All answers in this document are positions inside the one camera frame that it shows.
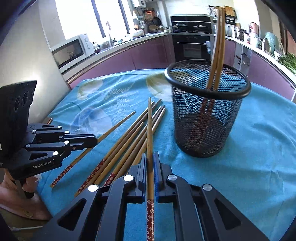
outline oven door handle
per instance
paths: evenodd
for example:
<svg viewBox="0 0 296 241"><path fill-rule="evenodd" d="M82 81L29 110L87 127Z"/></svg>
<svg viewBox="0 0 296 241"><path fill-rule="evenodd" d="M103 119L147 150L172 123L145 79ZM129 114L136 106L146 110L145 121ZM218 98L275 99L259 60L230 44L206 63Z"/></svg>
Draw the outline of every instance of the oven door handle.
<svg viewBox="0 0 296 241"><path fill-rule="evenodd" d="M177 44L198 44L198 45L207 45L206 43L200 44L200 43L182 43L182 42L177 42Z"/></svg>

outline built-in oven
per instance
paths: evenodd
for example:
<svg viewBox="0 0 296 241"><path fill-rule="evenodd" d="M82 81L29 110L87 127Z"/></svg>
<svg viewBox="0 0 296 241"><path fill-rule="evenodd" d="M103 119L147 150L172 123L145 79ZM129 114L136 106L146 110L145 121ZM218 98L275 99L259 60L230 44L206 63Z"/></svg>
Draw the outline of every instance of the built-in oven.
<svg viewBox="0 0 296 241"><path fill-rule="evenodd" d="M210 37L202 35L173 35L176 62L187 59L211 59Z"/></svg>

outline green vegetables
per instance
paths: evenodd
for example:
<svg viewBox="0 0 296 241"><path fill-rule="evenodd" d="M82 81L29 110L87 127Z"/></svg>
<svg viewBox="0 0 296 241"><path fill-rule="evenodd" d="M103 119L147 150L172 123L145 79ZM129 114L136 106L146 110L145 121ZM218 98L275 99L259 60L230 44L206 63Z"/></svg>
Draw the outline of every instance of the green vegetables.
<svg viewBox="0 0 296 241"><path fill-rule="evenodd" d="M296 57L294 54L286 53L279 57L279 63L287 67L294 75L296 75Z"/></svg>

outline purple cabinet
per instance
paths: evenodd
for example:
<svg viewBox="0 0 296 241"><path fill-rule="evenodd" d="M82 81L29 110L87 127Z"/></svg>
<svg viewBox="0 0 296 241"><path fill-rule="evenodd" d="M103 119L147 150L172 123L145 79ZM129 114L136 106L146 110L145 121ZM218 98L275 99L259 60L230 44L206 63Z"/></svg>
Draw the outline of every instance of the purple cabinet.
<svg viewBox="0 0 296 241"><path fill-rule="evenodd" d="M291 100L294 88L278 69L264 60L259 55L252 53L248 73L249 81L262 85L281 96Z"/></svg>
<svg viewBox="0 0 296 241"><path fill-rule="evenodd" d="M251 55L249 81L264 86L267 62L255 53Z"/></svg>
<svg viewBox="0 0 296 241"><path fill-rule="evenodd" d="M162 37L131 48L131 55L136 69L161 69L168 66Z"/></svg>
<svg viewBox="0 0 296 241"><path fill-rule="evenodd" d="M226 40L225 41L225 56L224 56L224 63L230 66L234 64L234 57L235 57L235 42Z"/></svg>
<svg viewBox="0 0 296 241"><path fill-rule="evenodd" d="M264 86L279 93L288 100L291 100L294 94L294 88L286 81L286 78L270 64L268 64L266 68Z"/></svg>
<svg viewBox="0 0 296 241"><path fill-rule="evenodd" d="M82 80L92 79L108 74L125 72L129 70L135 70L130 51L131 50L126 50L98 64L97 66L93 67L92 69L78 77L75 81L73 81L70 84L70 87L73 89Z"/></svg>
<svg viewBox="0 0 296 241"><path fill-rule="evenodd" d="M167 35L167 36L163 37L163 44L165 47L165 52L166 52L168 64L170 65L170 64L176 62L172 35Z"/></svg>

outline countertop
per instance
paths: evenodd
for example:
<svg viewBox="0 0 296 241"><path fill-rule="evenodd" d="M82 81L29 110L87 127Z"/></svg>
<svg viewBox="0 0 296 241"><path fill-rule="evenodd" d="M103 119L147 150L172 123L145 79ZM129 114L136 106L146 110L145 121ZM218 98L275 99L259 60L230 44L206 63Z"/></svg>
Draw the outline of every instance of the countertop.
<svg viewBox="0 0 296 241"><path fill-rule="evenodd" d="M120 51L121 49L124 48L128 48L129 46L135 45L137 43L141 43L144 41L147 41L149 39L153 39L153 38L157 38L160 36L166 36L166 35L203 35L203 36L214 36L212 34L201 34L201 33L183 33L183 32L179 32L179 33L157 33L157 34L148 34L144 37L141 38L137 38L137 39L132 39L129 40L127 42L124 42L122 44L118 44L116 46L110 47L108 49L105 49L103 51L101 51L100 53L96 53L93 54L91 56L89 56L88 58L86 58L85 60L81 61L80 63L78 63L77 65L73 66L72 68L70 68L69 70L67 70L66 72L64 72L63 78L65 79L65 81L68 81L71 77L73 77L75 74L79 73L81 70L83 70L84 68L90 66L91 64L93 64L94 62L99 61L100 59L105 58L108 55L111 55L117 51ZM259 54L260 56L262 56L263 58L265 58L266 60L268 60L271 64L273 64L276 68L278 68L281 72L283 72L294 84L296 84L296 76L293 75L291 73L291 71L289 71L285 66L281 65L278 61L276 61L272 56L270 56L269 54L263 52L262 50L245 43L244 41L238 40L236 38L232 38L232 37L225 37L228 40L232 40L234 42L237 42L249 49L251 49L252 51L256 52L257 54Z"/></svg>
<svg viewBox="0 0 296 241"><path fill-rule="evenodd" d="M262 56L263 58L268 60L271 64L273 64L275 67L277 67L280 71L282 71L294 84L296 84L296 76L294 74L292 74L292 72L290 70L288 70L284 65L282 65L278 61L276 61L275 58L270 56L268 53L256 48L255 46L253 46L251 44L245 43L244 41L241 41L239 39L231 38L231 37L227 37L227 36L225 38L232 40L234 42L237 42L237 43L251 49L255 53L259 54L260 56Z"/></svg>
<svg viewBox="0 0 296 241"><path fill-rule="evenodd" d="M83 70L87 66L91 65L94 62L99 61L100 59L105 58L106 56L108 56L110 54L113 54L113 53L115 53L117 51L120 51L121 49L128 48L131 45L135 45L137 43L147 41L149 39L157 38L157 37L160 37L160 36L166 36L167 34L168 33L148 34L146 36L136 38L136 39L131 39L131 40L126 41L126 42L124 42L122 44L118 44L118 45L109 47L109 48L107 48L107 49L105 49L105 50L103 50L103 51L101 51L99 53L95 53L95 54L87 57L86 59L82 60L81 62L79 62L75 66L71 67L70 69L68 69L67 71L62 73L63 78L64 78L65 81L68 81L72 76L79 73L81 70Z"/></svg>

